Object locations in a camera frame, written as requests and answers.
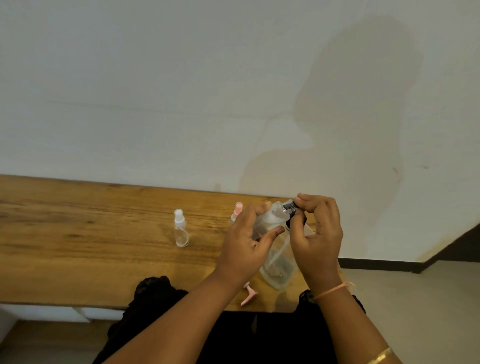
forearm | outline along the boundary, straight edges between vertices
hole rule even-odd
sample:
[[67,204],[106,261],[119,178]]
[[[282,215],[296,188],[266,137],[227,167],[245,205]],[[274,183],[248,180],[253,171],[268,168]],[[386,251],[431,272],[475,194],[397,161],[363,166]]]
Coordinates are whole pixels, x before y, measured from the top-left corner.
[[[338,278],[330,288],[341,283]],[[317,299],[317,303],[330,330],[339,364],[367,364],[388,348],[383,336],[346,288]],[[401,361],[392,353],[382,364],[401,364]]]
[[105,363],[195,363],[216,320],[239,290],[210,275]]

pink pump head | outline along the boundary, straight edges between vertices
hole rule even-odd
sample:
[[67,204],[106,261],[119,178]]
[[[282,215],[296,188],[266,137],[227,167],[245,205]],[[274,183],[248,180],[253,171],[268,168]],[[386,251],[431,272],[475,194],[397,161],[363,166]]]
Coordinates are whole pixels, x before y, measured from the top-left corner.
[[240,212],[242,212],[242,210],[243,210],[243,203],[237,202],[235,204],[235,210],[233,210],[233,215],[237,217],[238,215],[240,215]]

hand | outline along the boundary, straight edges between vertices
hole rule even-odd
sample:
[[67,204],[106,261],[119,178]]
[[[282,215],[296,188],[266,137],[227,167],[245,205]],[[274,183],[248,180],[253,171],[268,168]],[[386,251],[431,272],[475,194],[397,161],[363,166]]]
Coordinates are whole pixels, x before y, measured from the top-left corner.
[[[298,194],[295,203],[300,207],[290,222],[290,241],[297,265],[314,295],[342,283],[337,262],[343,231],[335,199]],[[305,236],[304,210],[315,215],[316,233]]]
[[225,236],[214,274],[238,290],[258,272],[267,259],[273,241],[285,231],[279,226],[265,234],[258,243],[252,240],[255,219],[271,206],[271,202],[248,206],[238,215]]

gold bracelet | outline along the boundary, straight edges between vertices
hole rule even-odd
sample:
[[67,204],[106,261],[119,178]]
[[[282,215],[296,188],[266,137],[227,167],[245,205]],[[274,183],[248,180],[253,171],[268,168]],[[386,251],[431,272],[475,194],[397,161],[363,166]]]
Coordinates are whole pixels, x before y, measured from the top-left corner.
[[381,362],[383,359],[385,359],[387,356],[389,356],[392,353],[392,349],[386,348],[384,351],[382,351],[376,359],[373,359],[372,361],[368,362],[368,364],[378,364]]

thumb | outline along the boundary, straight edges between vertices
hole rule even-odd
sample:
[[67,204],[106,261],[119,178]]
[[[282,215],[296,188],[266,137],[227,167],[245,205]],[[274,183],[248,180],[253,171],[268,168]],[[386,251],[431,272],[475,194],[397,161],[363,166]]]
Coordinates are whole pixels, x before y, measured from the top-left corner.
[[290,220],[290,241],[292,245],[301,244],[305,240],[304,221],[305,213],[299,208]]
[[273,241],[284,231],[285,229],[283,226],[277,226],[275,229],[269,230],[267,234],[265,234],[258,242],[257,250],[260,252],[260,254],[266,257],[268,251],[272,247]]

